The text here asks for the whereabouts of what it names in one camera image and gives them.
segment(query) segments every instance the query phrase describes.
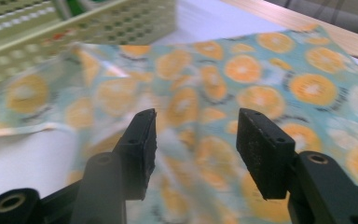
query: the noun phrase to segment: fabric cloth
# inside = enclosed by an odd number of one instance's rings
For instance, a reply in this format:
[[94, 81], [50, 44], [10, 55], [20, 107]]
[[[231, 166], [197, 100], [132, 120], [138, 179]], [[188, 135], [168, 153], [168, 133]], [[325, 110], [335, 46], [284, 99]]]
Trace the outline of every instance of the fabric cloth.
[[332, 156], [358, 184], [358, 65], [321, 27], [174, 46], [76, 44], [0, 88], [0, 136], [62, 129], [78, 142], [68, 183], [137, 112], [158, 111], [157, 168], [129, 223], [289, 222], [236, 152], [241, 107], [296, 151]]

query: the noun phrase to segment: wooden table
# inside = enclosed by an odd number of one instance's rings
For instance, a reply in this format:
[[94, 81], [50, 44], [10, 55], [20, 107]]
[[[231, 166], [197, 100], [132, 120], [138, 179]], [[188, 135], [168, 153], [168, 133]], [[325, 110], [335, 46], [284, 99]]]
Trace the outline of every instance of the wooden table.
[[232, 6], [241, 8], [267, 21], [272, 21], [288, 29], [298, 29], [310, 24], [320, 24], [331, 38], [350, 55], [358, 56], [358, 34], [344, 30], [335, 25], [318, 21], [284, 7], [279, 7], [263, 0], [222, 0]]

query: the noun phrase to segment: crumpled cloth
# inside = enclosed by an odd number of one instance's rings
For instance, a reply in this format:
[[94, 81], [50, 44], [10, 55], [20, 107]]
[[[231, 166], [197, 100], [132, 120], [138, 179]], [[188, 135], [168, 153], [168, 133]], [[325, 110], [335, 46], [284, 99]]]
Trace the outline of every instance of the crumpled cloth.
[[129, 223], [289, 222], [264, 201], [235, 148], [241, 107], [266, 114], [358, 184], [358, 65], [321, 27], [173, 46], [76, 44], [0, 88], [0, 136], [63, 129], [87, 159], [133, 115], [158, 111], [157, 168]]

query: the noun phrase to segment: white surface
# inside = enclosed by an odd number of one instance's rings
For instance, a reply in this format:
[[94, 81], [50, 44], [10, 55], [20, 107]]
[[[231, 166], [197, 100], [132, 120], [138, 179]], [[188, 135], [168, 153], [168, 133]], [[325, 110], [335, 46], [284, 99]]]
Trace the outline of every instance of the white surface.
[[[178, 0], [178, 30], [155, 44], [281, 30], [284, 28], [279, 25], [218, 0]], [[33, 188], [45, 197], [62, 188], [75, 153], [75, 139], [60, 131], [0, 138], [0, 194], [15, 188]]]

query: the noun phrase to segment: plastic basket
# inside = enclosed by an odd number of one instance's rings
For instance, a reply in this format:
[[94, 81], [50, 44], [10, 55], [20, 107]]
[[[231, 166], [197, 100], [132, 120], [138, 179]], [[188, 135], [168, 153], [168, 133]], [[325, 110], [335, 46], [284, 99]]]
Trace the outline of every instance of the plastic basket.
[[145, 45], [175, 29], [175, 0], [121, 0], [0, 46], [0, 83], [74, 42]]
[[0, 45], [61, 22], [50, 1], [0, 1]]

